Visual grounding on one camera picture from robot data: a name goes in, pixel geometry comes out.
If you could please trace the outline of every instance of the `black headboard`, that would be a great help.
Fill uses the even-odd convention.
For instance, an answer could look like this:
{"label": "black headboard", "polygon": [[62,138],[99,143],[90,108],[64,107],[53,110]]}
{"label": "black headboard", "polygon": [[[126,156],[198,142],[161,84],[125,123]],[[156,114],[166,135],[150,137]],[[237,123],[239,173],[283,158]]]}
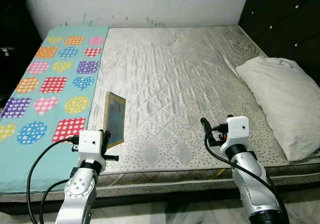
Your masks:
{"label": "black headboard", "polygon": [[269,57],[296,61],[320,85],[320,0],[246,0],[239,25]]}

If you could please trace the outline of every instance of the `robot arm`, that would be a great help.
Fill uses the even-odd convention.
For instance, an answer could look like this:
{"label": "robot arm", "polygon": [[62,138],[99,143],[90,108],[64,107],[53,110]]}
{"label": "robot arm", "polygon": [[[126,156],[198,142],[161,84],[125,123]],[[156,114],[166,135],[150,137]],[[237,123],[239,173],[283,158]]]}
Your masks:
{"label": "robot arm", "polygon": [[119,156],[105,155],[109,137],[109,132],[80,132],[78,145],[72,147],[72,151],[79,152],[78,168],[64,187],[64,201],[55,224],[90,223],[98,176],[105,170],[106,160],[119,160]]}
{"label": "robot arm", "polygon": [[[227,123],[211,128],[205,118],[201,118],[204,131],[208,133],[209,145],[220,146],[220,152],[229,162],[255,174],[268,183],[265,168],[257,161],[252,151],[247,151],[249,139],[249,119],[245,116],[228,116]],[[220,133],[218,141],[210,130]],[[251,224],[285,223],[280,204],[272,191],[260,181],[244,171],[231,167],[233,180],[240,191],[244,210]]]}

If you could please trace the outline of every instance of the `tiled floor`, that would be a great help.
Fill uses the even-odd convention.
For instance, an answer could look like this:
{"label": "tiled floor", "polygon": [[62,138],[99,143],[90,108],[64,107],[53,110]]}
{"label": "tiled floor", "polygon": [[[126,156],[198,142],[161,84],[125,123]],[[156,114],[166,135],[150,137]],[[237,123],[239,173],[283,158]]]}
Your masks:
{"label": "tiled floor", "polygon": [[[291,224],[320,224],[320,188],[281,195]],[[44,215],[53,224],[57,214]],[[27,215],[0,213],[1,224],[31,224]],[[172,204],[142,203],[93,210],[91,224],[248,224],[239,199]]]}

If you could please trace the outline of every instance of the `quilted mattress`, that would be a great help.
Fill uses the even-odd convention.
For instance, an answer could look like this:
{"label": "quilted mattress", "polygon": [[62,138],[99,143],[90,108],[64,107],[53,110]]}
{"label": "quilted mattress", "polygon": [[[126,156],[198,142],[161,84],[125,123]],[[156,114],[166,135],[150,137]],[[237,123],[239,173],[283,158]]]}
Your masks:
{"label": "quilted mattress", "polygon": [[[249,150],[276,185],[320,181],[319,155],[288,162],[235,71],[259,55],[266,56],[236,25],[110,28],[88,129],[103,127],[105,94],[111,91],[126,98],[125,142],[108,150],[119,161],[107,162],[97,196],[234,188],[229,166],[207,153],[200,123],[206,117],[215,126],[228,114],[249,118]],[[48,199],[63,199],[63,192]],[[0,201],[25,200],[10,195]]]}

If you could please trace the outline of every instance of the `pillow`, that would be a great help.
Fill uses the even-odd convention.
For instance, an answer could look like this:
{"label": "pillow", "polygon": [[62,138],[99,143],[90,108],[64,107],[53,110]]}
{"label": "pillow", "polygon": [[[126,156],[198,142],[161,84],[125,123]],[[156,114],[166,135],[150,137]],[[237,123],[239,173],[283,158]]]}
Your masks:
{"label": "pillow", "polygon": [[255,57],[236,68],[262,107],[288,161],[320,147],[320,87],[295,61]]}

